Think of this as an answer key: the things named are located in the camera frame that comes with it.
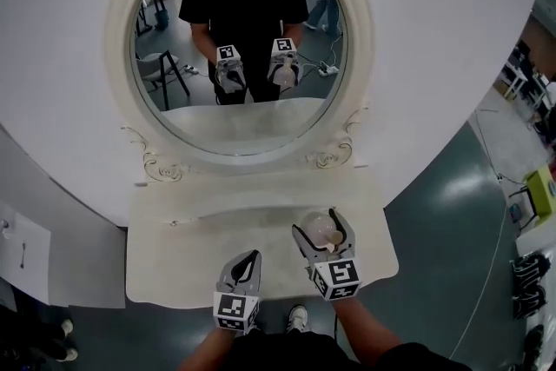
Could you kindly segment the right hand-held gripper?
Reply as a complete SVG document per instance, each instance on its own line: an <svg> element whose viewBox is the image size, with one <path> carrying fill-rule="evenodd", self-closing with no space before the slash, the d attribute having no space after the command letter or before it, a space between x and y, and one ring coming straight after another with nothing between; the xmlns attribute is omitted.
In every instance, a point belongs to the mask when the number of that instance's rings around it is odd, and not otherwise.
<svg viewBox="0 0 556 371"><path fill-rule="evenodd" d="M331 252L318 248L308 235L294 224L292 236L302 256L308 261L310 280L325 301L335 301L356 296L361 287L359 261L355 256L354 231L346 218L336 209L328 211L341 233L339 243L334 244Z"/></svg>

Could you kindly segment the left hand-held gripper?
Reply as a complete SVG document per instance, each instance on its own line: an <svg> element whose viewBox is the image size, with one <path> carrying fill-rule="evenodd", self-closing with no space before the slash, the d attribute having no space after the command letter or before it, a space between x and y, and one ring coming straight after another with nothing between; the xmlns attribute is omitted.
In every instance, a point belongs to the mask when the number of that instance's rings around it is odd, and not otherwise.
<svg viewBox="0 0 556 371"><path fill-rule="evenodd" d="M247 333L260 308L261 253L254 249L227 262L221 271L213 299L215 326Z"/></svg>

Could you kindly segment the person's left forearm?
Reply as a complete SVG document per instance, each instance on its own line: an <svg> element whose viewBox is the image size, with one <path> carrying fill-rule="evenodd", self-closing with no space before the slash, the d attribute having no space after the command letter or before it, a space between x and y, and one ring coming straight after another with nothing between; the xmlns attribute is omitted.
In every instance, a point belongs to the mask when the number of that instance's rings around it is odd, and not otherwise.
<svg viewBox="0 0 556 371"><path fill-rule="evenodd" d="M234 330L214 328L194 353L183 361L178 371L218 371L237 335Z"/></svg>

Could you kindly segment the person's right forearm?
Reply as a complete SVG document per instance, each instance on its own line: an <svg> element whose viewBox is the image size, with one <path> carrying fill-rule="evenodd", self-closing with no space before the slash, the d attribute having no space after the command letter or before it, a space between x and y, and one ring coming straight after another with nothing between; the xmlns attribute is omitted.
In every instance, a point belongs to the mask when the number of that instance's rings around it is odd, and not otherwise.
<svg viewBox="0 0 556 371"><path fill-rule="evenodd" d="M332 302L347 340L361 365L379 371L398 371L386 354L401 345L401 340L382 325L357 298Z"/></svg>

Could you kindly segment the white dressing table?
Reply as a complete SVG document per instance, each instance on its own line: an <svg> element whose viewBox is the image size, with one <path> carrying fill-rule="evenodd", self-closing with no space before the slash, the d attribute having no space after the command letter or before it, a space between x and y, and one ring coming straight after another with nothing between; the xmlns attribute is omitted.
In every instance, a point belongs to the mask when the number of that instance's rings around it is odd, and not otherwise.
<svg viewBox="0 0 556 371"><path fill-rule="evenodd" d="M206 308L222 267L253 249L262 256L262 298L314 295L291 228L309 212L331 208L354 230L362 282L396 275L381 189L367 168L192 175L140 188L130 207L127 296L168 308Z"/></svg>

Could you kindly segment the person's white shoe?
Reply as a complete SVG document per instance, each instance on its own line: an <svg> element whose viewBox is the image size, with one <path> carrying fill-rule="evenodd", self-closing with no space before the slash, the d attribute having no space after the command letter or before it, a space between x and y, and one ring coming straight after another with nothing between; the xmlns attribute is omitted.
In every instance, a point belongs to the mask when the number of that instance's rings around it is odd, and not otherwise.
<svg viewBox="0 0 556 371"><path fill-rule="evenodd" d="M286 333L303 333L308 325L308 311L303 305L294 306L288 315Z"/></svg>

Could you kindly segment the person's black clothing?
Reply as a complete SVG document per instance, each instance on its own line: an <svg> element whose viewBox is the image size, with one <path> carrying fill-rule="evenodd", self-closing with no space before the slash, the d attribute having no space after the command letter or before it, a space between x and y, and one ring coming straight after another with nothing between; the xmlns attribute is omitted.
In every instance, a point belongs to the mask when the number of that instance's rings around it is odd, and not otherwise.
<svg viewBox="0 0 556 371"><path fill-rule="evenodd" d="M374 365L351 360L328 335L313 332L264 334L234 340L220 371L472 371L419 343L388 350Z"/></svg>

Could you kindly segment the white low cabinet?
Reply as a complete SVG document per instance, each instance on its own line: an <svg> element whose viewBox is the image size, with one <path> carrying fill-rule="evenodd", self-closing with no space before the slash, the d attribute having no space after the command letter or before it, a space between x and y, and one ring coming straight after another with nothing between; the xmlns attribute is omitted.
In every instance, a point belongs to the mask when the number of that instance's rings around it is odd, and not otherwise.
<svg viewBox="0 0 556 371"><path fill-rule="evenodd" d="M0 278L42 303L124 308L124 250L123 232L87 210L23 214L0 201Z"/></svg>

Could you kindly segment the white side table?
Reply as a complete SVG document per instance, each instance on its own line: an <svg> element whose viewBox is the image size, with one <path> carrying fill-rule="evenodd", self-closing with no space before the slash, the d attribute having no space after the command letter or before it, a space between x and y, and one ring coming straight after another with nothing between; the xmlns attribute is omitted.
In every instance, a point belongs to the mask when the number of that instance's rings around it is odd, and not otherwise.
<svg viewBox="0 0 556 371"><path fill-rule="evenodd" d="M516 239L519 256L556 247L556 219L547 220Z"/></svg>

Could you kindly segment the yellow-green box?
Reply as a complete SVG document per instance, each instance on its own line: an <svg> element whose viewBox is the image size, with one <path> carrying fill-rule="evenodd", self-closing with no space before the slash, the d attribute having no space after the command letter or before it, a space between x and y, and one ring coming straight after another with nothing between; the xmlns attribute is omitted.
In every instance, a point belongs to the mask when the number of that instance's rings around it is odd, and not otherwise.
<svg viewBox="0 0 556 371"><path fill-rule="evenodd" d="M531 195L535 212L548 217L556 211L556 182L547 165L525 175L524 181Z"/></svg>

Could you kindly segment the plain black bag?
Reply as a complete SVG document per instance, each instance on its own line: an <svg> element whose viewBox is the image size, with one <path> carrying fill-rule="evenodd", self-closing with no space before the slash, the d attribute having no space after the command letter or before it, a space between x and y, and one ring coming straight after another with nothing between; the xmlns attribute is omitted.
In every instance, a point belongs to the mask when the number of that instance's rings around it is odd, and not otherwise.
<svg viewBox="0 0 556 371"><path fill-rule="evenodd" d="M538 324L526 334L522 371L538 371L537 363L543 346L543 339L543 324Z"/></svg>

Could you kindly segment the white office desk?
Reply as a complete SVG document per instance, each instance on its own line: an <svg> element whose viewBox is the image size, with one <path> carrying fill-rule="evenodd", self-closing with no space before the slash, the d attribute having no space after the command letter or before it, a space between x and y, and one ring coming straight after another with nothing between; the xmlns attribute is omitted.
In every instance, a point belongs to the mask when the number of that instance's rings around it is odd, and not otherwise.
<svg viewBox="0 0 556 371"><path fill-rule="evenodd" d="M506 61L500 74L502 80L507 80L507 74L512 73L509 84L502 96L507 100L513 100L517 96L522 96L527 100L534 109L543 106L551 109L554 106L554 100L551 90L549 90L550 81L544 74L540 74L537 70L527 77L521 68L512 65Z"/></svg>

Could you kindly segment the round mirror white ornate frame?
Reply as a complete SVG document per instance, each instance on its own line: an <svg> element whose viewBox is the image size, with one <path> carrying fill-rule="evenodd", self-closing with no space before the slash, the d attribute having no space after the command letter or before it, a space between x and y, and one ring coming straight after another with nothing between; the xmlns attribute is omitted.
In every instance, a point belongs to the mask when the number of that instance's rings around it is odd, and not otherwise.
<svg viewBox="0 0 556 371"><path fill-rule="evenodd" d="M320 114L287 137L285 142L250 142L245 154L204 149L160 113L149 109L137 84L136 63L130 56L132 20L140 0L111 0L107 13L104 55L110 88L119 110L144 148L145 162L175 165L181 172L243 175L281 171L297 164L333 168L334 156L351 158L348 131L361 110L374 63L374 21L369 0L339 0L347 25L344 77Z"/></svg>

